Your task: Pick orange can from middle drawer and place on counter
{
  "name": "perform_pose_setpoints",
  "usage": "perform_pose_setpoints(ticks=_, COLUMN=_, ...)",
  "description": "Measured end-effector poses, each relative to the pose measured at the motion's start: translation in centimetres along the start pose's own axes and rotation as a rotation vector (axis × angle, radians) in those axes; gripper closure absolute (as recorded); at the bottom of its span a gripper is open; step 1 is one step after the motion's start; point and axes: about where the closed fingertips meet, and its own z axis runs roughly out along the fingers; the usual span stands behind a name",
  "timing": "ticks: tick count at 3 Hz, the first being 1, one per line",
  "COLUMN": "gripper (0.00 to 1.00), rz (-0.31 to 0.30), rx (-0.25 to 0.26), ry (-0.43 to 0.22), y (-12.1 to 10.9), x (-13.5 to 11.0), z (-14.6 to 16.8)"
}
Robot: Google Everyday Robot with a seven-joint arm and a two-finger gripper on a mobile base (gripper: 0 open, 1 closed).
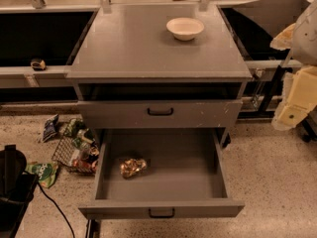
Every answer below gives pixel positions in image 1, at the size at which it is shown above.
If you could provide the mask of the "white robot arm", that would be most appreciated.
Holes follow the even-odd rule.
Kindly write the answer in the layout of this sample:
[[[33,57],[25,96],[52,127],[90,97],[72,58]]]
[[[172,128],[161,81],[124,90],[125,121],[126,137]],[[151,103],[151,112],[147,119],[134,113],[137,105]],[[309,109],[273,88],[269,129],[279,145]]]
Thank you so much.
[[[273,128],[295,128],[317,106],[317,1],[314,0],[297,21],[270,42],[275,50],[290,49],[289,56],[302,63],[296,73],[283,80],[282,101],[271,122]]]

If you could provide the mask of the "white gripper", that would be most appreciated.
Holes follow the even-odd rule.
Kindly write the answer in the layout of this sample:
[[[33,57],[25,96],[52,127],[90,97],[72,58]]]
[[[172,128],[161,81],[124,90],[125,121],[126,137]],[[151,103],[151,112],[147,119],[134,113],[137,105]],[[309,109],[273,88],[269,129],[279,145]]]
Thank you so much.
[[[275,130],[295,128],[317,105],[317,67],[306,65],[285,77],[285,103],[280,102],[271,125]]]

